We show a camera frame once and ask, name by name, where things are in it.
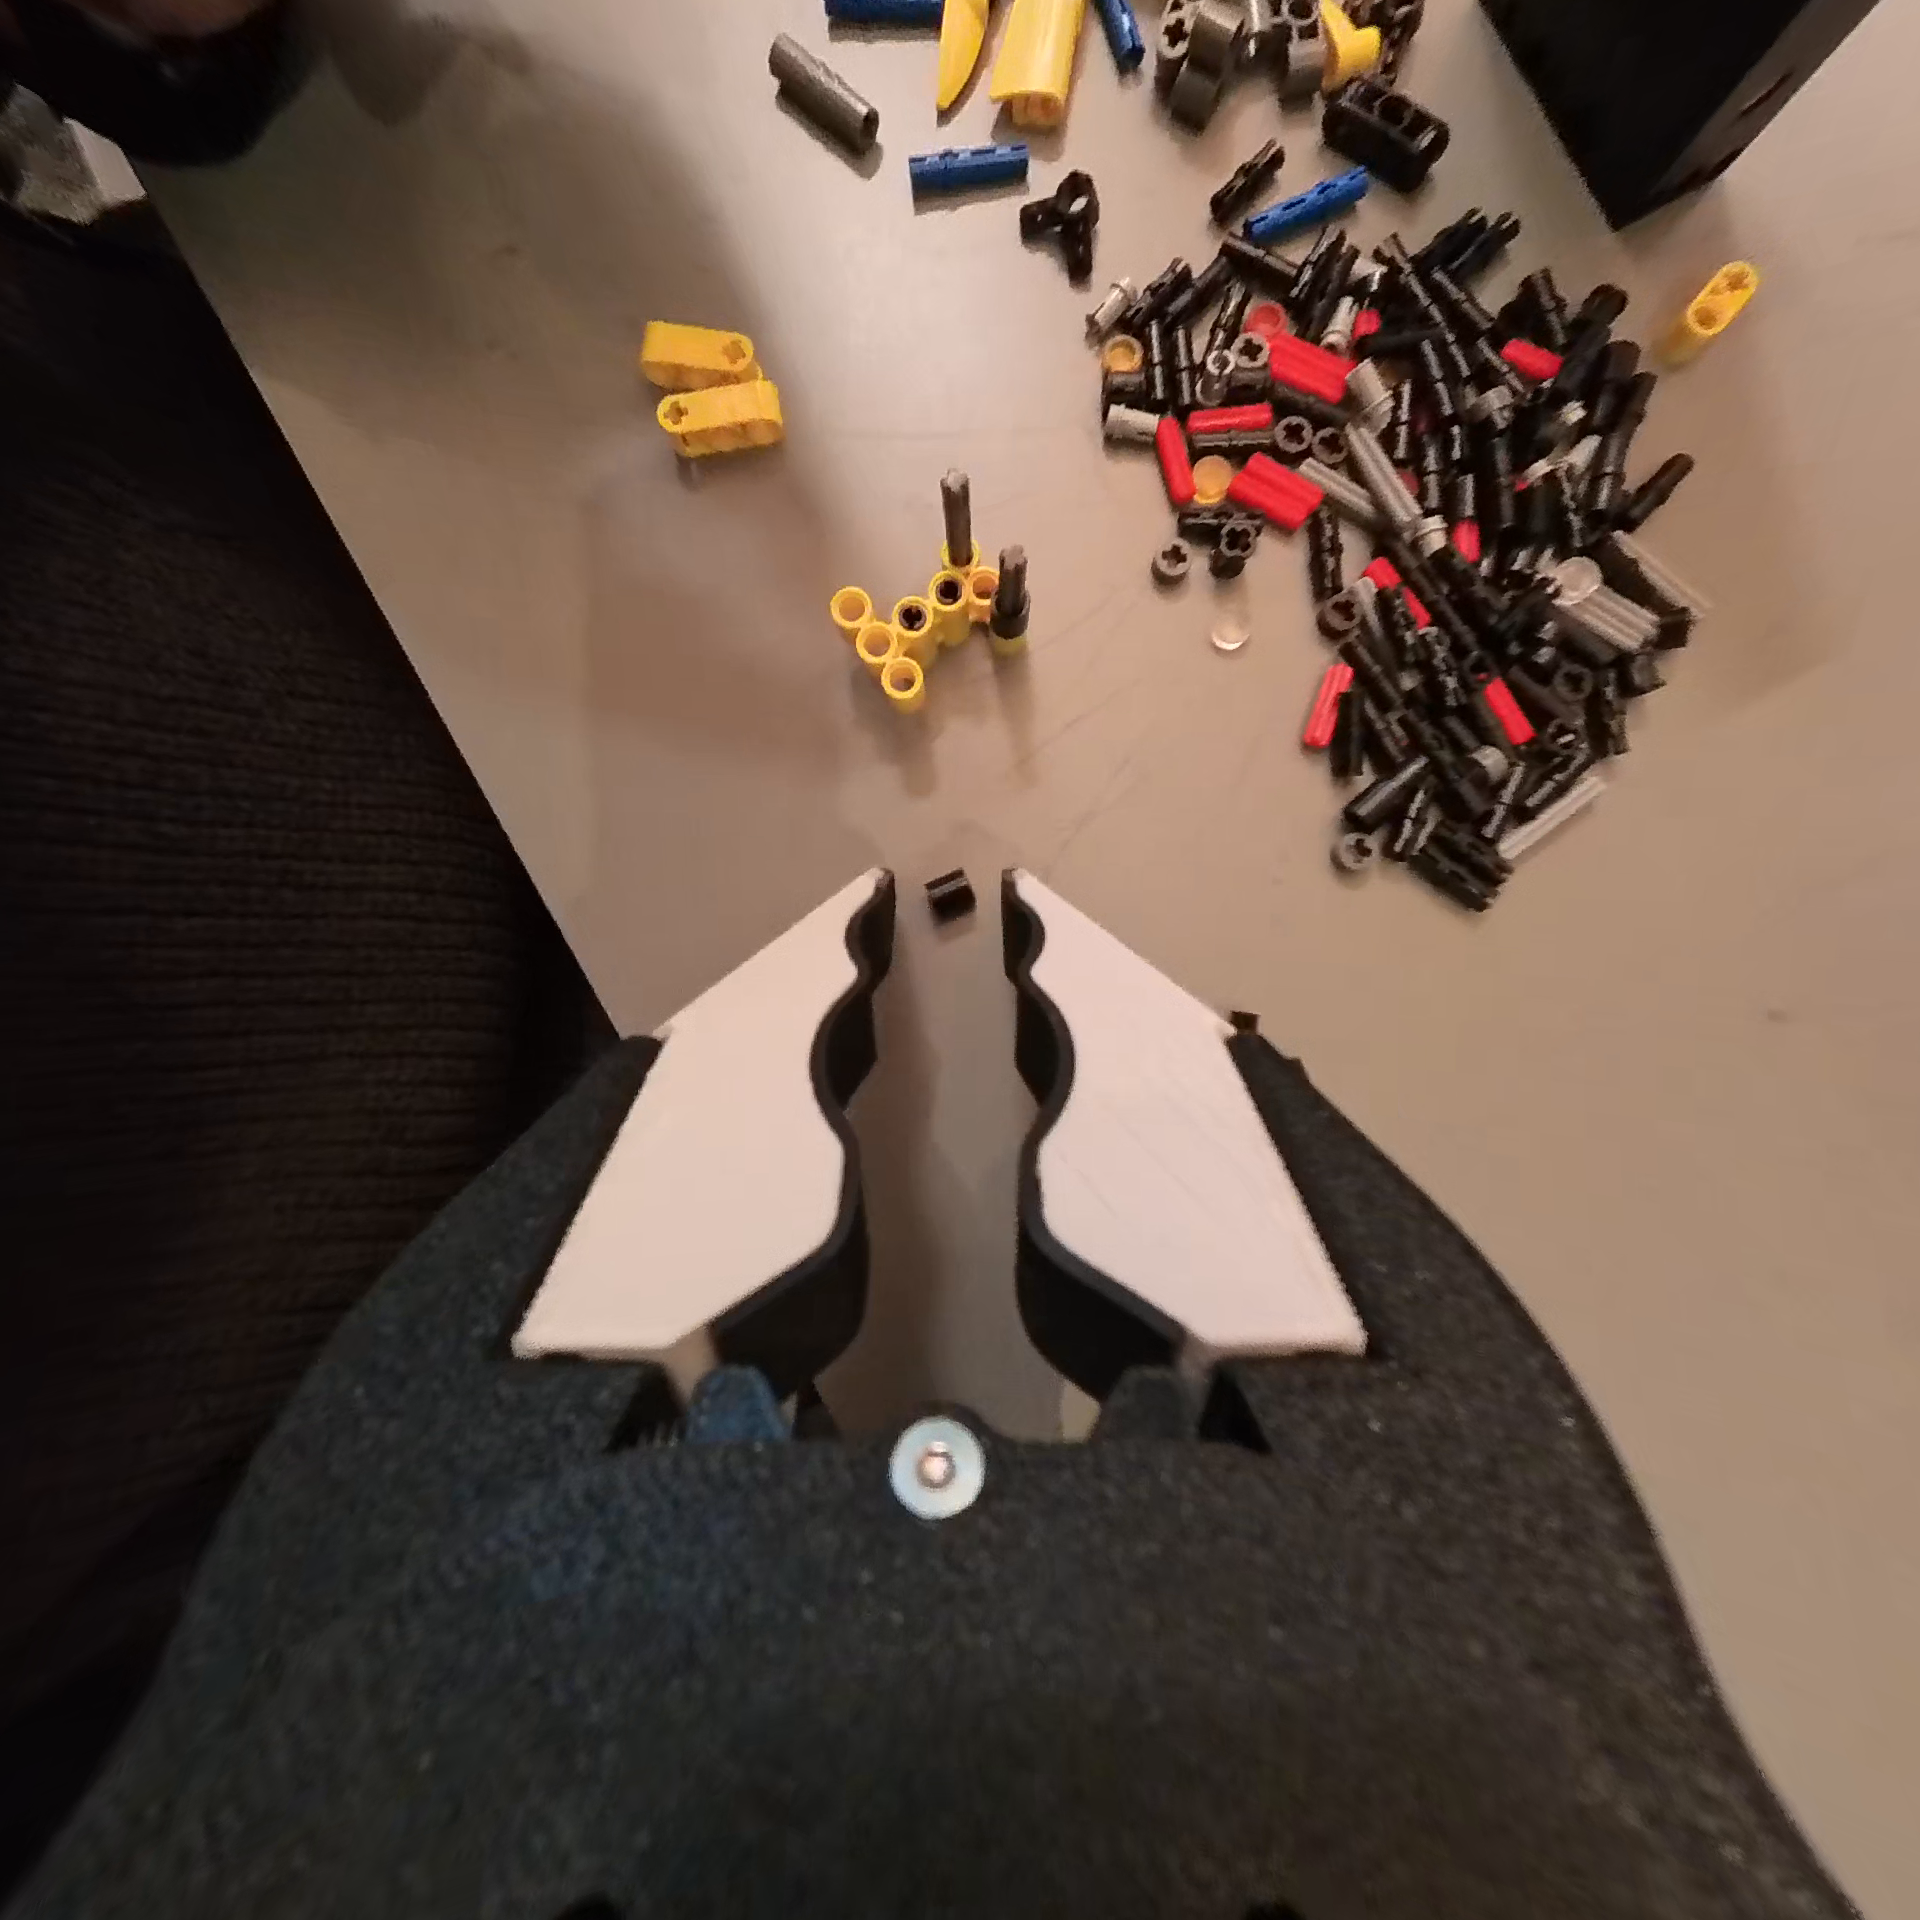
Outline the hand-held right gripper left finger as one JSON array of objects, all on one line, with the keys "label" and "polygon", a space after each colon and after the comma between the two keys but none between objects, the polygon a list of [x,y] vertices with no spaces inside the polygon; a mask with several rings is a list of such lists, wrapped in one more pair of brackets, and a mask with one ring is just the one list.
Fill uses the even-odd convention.
[{"label": "hand-held right gripper left finger", "polygon": [[513,1359],[636,1361],[680,1402],[753,1369],[794,1402],[850,1348],[869,1300],[850,1111],[893,918],[893,876],[865,869],[649,1034]]}]

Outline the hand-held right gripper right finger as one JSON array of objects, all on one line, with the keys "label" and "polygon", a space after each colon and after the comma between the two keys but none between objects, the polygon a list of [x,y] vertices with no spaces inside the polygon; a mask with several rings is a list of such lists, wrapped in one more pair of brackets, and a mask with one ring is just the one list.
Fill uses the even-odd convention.
[{"label": "hand-held right gripper right finger", "polygon": [[1015,1300],[1089,1402],[1132,1369],[1367,1351],[1361,1317],[1268,1128],[1252,1033],[1024,869],[998,884],[1015,1068]]}]

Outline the yellow connector assembly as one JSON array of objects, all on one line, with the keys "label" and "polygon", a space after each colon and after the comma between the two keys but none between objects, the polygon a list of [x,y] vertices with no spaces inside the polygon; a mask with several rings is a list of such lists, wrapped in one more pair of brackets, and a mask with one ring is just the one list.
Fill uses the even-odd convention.
[{"label": "yellow connector assembly", "polygon": [[857,586],[841,586],[829,591],[829,623],[870,676],[887,710],[909,716],[923,710],[940,662],[962,646],[979,642],[997,661],[1024,653],[1030,609],[1024,636],[997,639],[990,635],[991,591],[991,564],[976,564],[968,575],[937,569],[916,596],[901,596],[890,603],[879,603]]}]

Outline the pile of black red pins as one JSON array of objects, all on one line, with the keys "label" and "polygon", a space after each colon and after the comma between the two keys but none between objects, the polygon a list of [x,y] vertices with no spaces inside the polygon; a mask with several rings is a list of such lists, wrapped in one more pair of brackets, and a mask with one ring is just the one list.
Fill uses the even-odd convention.
[{"label": "pile of black red pins", "polygon": [[1694,454],[1642,458],[1657,371],[1625,290],[1484,290],[1519,240],[1482,206],[1296,253],[1247,222],[1088,318],[1100,439],[1166,492],[1157,589],[1298,542],[1335,873],[1399,869],[1470,918],[1598,801],[1706,614],[1644,535]]}]

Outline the person's black knit sweater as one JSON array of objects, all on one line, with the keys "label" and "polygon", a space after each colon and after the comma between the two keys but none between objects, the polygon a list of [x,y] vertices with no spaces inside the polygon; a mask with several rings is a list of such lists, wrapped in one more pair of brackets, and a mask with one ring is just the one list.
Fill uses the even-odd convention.
[{"label": "person's black knit sweater", "polygon": [[251,1454],[611,1041],[149,211],[4,209],[4,1896]]}]

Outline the black angled connector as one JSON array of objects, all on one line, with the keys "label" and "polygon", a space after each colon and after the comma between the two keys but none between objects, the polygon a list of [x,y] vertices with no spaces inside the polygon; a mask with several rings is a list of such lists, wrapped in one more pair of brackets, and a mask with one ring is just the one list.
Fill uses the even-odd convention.
[{"label": "black angled connector", "polygon": [[1061,256],[1069,285],[1089,281],[1100,200],[1089,173],[1069,171],[1051,192],[1018,206],[1023,245],[1047,245]]}]

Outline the yellow two-hole beam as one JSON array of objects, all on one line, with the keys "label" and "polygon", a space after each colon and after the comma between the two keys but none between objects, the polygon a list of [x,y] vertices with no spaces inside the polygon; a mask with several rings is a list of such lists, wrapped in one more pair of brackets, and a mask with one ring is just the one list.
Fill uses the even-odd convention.
[{"label": "yellow two-hole beam", "polygon": [[1651,355],[1663,369],[1691,365],[1709,350],[1748,309],[1760,290],[1760,270],[1753,260],[1719,265],[1694,295],[1684,302],[1667,327],[1663,331]]}]

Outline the black two-hole connector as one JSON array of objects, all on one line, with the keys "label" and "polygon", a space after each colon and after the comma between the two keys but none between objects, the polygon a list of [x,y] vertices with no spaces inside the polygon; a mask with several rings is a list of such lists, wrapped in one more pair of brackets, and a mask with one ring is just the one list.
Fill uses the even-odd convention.
[{"label": "black two-hole connector", "polygon": [[1356,79],[1321,105],[1321,145],[1394,192],[1420,192],[1453,145],[1453,124],[1394,86]]}]

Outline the dark grey tube connector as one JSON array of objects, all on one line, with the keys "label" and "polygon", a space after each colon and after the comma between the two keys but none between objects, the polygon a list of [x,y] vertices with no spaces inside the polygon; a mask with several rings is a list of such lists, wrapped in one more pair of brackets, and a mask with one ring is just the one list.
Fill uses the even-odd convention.
[{"label": "dark grey tube connector", "polygon": [[768,73],[778,95],[813,130],[852,156],[865,156],[879,139],[879,108],[865,100],[829,61],[794,35],[772,35]]}]

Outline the pile of yellow grey beams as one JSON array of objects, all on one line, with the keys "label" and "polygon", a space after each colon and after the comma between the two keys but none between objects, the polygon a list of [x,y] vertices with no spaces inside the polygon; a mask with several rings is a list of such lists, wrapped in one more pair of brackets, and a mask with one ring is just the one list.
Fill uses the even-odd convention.
[{"label": "pile of yellow grey beams", "polygon": [[935,40],[935,113],[953,117],[987,73],[987,100],[1018,130],[1066,117],[1088,19],[1121,79],[1202,130],[1237,79],[1311,105],[1359,79],[1394,79],[1423,2],[822,2],[835,30]]}]

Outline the black perforated block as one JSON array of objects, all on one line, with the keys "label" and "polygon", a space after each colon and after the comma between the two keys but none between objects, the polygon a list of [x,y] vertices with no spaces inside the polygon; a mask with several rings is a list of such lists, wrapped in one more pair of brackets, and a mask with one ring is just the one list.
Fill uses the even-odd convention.
[{"label": "black perforated block", "polygon": [[1871,2],[1482,2],[1610,230],[1709,185]]}]

